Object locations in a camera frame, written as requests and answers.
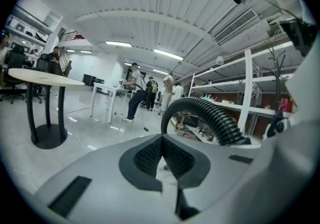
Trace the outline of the white rectangular table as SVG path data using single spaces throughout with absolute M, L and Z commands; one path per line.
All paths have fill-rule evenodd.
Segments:
M 107 122 L 108 124 L 111 124 L 112 122 L 112 116 L 114 115 L 114 105 L 115 105 L 115 98 L 116 98 L 116 95 L 117 93 L 124 93 L 124 99 L 122 100 L 122 105 L 121 105 L 121 115 L 124 114 L 124 110 L 125 110 L 125 106 L 126 106 L 126 101 L 127 101 L 127 96 L 128 96 L 128 90 L 127 89 L 123 89 L 123 88 L 118 88 L 118 87 L 114 87 L 114 86 L 107 86 L 105 84 L 101 84 L 101 83 L 97 83 L 97 82 L 94 82 L 93 84 L 93 90 L 92 90 L 92 94 L 91 94 L 91 102 L 90 102 L 90 117 L 93 117 L 94 113 L 94 107 L 95 107 L 95 96 L 96 96 L 96 93 L 97 93 L 97 88 L 100 88 L 100 89 L 106 89 L 108 90 L 109 92 L 111 92 L 111 99 L 110 101 L 108 102 L 108 105 L 107 105 Z

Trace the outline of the white ceiling air conditioner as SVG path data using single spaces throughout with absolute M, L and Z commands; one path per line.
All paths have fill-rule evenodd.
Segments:
M 269 39 L 268 22 L 249 9 L 214 35 L 213 40 L 226 50 L 251 45 Z

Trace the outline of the pink handbag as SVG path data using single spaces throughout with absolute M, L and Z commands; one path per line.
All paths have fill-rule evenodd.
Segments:
M 279 109 L 283 112 L 294 113 L 295 102 L 292 97 L 281 97 L 279 103 Z

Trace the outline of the dark brown wooden stand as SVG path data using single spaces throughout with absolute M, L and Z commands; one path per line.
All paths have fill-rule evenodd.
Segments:
M 61 71 L 65 77 L 68 77 L 72 69 L 72 61 L 67 57 L 63 47 L 59 49 L 59 57 L 60 57 L 59 63 L 60 63 Z

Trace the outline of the white wall shelf unit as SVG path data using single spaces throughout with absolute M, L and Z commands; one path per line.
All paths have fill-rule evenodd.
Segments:
M 25 9 L 15 5 L 4 26 L 11 34 L 23 41 L 45 47 L 53 29 Z

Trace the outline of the round beige table black base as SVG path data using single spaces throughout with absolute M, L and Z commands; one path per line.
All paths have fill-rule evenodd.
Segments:
M 67 130 L 64 126 L 64 96 L 66 87 L 83 86 L 84 83 L 75 79 L 59 76 L 51 73 L 31 70 L 11 68 L 8 71 L 13 78 L 25 81 L 27 118 L 31 133 L 31 141 L 34 146 L 40 149 L 53 149 L 62 145 L 67 139 Z M 45 119 L 46 124 L 36 127 L 33 113 L 33 86 L 35 84 L 44 85 L 45 89 Z M 58 93 L 58 124 L 51 124 L 50 117 L 50 88 L 59 87 Z

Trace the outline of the black mezzanine railing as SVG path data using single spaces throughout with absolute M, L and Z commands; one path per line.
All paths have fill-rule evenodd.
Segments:
M 59 38 L 59 42 L 83 40 L 83 39 L 85 38 L 80 33 L 73 31 L 73 32 L 63 33 Z

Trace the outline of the black body-worn box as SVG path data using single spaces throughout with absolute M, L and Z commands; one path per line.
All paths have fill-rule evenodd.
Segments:
M 306 57 L 315 42 L 318 33 L 317 26 L 308 24 L 302 19 L 282 20 L 279 25 L 287 34 L 295 49 L 303 57 Z

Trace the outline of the black office chair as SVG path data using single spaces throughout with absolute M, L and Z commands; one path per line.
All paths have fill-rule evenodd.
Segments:
M 50 60 L 49 54 L 43 54 L 41 57 L 37 60 L 36 71 L 45 72 L 45 73 L 53 73 L 54 72 L 54 62 Z M 39 103 L 42 103 L 42 99 L 40 95 L 42 95 L 42 85 L 40 84 L 34 84 L 33 85 L 33 97 L 39 99 Z
M 25 57 L 24 47 L 20 45 L 15 45 L 8 54 L 7 68 L 4 71 L 4 82 L 6 85 L 9 85 L 12 90 L 17 89 L 17 85 L 22 84 L 23 81 L 10 76 L 8 72 L 12 68 L 21 69 L 25 62 Z

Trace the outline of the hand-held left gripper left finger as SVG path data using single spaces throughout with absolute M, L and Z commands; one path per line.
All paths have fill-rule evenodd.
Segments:
M 84 177 L 90 183 L 65 216 L 71 224 L 178 224 L 160 191 L 137 189 L 119 168 L 123 153 L 152 138 L 138 137 L 87 153 L 46 181 L 35 198 L 56 209 L 61 193 Z

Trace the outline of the brown wooden rack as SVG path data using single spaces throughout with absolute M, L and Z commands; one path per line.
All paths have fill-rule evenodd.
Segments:
M 178 112 L 173 115 L 175 120 L 174 127 L 176 130 L 184 130 L 186 127 L 197 128 L 199 118 L 190 112 Z

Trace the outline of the black coat rack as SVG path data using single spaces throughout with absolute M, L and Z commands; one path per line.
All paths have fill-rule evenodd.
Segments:
M 269 105 L 269 109 L 271 109 L 271 98 L 274 99 L 273 103 L 273 109 L 275 111 L 275 114 L 277 114 L 279 111 L 282 111 L 282 107 L 279 107 L 280 101 L 281 101 L 281 84 L 280 84 L 280 77 L 281 77 L 281 70 L 283 67 L 284 59 L 286 57 L 286 50 L 283 50 L 279 55 L 275 53 L 275 50 L 268 46 L 265 46 L 265 48 L 270 52 L 271 56 L 268 58 L 269 60 L 273 60 L 274 62 L 274 69 L 262 67 L 263 70 L 267 70 L 269 74 L 272 74 L 275 76 L 273 79 L 273 82 L 275 82 L 275 96 L 267 96 L 263 93 L 261 93 L 261 105 L 264 106 L 266 109 L 266 106 Z

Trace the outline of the white metal shelving unit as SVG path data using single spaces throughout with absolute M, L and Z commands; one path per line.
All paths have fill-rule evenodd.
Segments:
M 271 97 L 276 93 L 276 84 L 273 82 L 275 76 L 262 69 L 275 69 L 274 61 L 268 59 L 271 54 L 265 46 L 247 49 L 236 60 L 195 73 L 188 92 L 189 96 L 202 98 L 211 94 L 210 101 L 225 110 L 244 134 L 255 139 L 262 139 L 266 135 L 275 115 L 273 98 L 271 109 L 269 105 L 265 109 L 261 104 L 262 93 Z M 302 63 L 303 57 L 291 42 L 268 47 L 273 48 L 277 55 L 286 50 L 280 76 L 280 96 L 291 97 L 285 85 Z M 283 116 L 288 119 L 294 113 L 283 112 Z

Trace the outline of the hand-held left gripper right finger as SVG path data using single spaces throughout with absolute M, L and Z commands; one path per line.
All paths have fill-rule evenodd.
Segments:
M 271 140 L 245 149 L 164 135 L 162 144 L 178 183 L 175 210 L 162 224 L 270 224 Z

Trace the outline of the person's white hooded top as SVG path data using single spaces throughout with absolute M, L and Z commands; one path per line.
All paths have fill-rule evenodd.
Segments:
M 315 18 L 313 17 L 309 7 L 304 0 L 267 0 L 280 8 L 280 11 L 287 17 L 294 14 L 296 17 L 301 18 L 304 22 L 316 25 Z

